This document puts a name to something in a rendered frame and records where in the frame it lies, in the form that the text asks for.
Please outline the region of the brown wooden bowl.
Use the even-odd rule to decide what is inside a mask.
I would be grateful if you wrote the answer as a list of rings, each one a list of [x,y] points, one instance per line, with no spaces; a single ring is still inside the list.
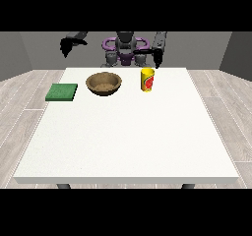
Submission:
[[[122,79],[114,73],[100,72],[89,76],[86,79],[87,88],[99,96],[109,96],[119,90]]]

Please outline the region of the yellow cup with melon print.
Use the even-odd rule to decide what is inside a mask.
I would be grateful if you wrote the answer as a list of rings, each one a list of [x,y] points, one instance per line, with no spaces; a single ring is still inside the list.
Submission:
[[[155,70],[149,67],[141,70],[141,90],[149,92],[152,90],[154,82]]]

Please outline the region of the green square pad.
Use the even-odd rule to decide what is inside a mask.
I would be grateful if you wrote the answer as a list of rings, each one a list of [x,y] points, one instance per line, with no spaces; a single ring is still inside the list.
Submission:
[[[46,97],[46,101],[72,101],[74,99],[77,84],[53,84]]]

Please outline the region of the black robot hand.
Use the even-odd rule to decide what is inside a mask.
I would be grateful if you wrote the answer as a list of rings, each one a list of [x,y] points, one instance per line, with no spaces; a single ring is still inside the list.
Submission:
[[[70,53],[75,44],[87,45],[87,43],[83,39],[69,38],[69,37],[61,39],[60,50],[63,53],[64,57],[68,56],[68,54]]]
[[[135,55],[152,54],[157,69],[159,68],[159,66],[162,63],[163,52],[159,48],[157,48],[157,49],[137,49],[137,50],[134,50],[133,53]]]

